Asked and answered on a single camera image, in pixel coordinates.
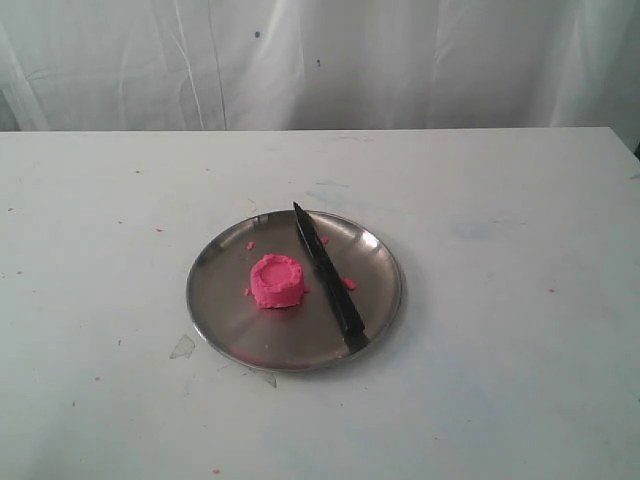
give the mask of curtain fold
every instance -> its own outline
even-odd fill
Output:
[[[638,25],[640,0],[0,0],[0,91],[23,130],[609,125],[635,149]]]

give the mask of metal plate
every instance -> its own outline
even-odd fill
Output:
[[[402,275],[389,249],[371,232],[344,218],[309,212],[338,273],[358,285],[351,292],[369,345],[394,320],[402,297]],[[247,250],[249,242],[253,250]],[[251,267],[268,253],[302,264],[311,289],[300,305],[259,309],[244,296]],[[216,237],[189,274],[187,302],[196,329],[216,350],[264,370],[308,370],[353,358],[365,346],[348,347],[312,263],[300,242],[293,211],[249,218]]]

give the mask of knife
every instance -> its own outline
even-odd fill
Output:
[[[313,226],[313,220],[296,202],[293,202],[293,210],[298,224],[298,233],[307,247],[318,276],[324,284],[331,309],[342,330],[342,334],[345,339],[348,336],[362,335],[364,331],[362,318],[360,318],[358,309],[353,304],[347,288],[342,283],[342,279],[333,266],[329,255],[327,255],[327,251]]]

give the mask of white backdrop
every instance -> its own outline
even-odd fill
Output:
[[[640,0],[0,0],[23,130],[610,125]]]

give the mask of pink play dough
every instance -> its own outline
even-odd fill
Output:
[[[302,266],[286,255],[265,255],[251,269],[251,293],[259,308],[297,305],[305,289]]]
[[[344,286],[347,287],[347,290],[355,290],[356,288],[358,288],[358,284],[349,277],[344,277],[342,279],[342,283],[344,283]]]

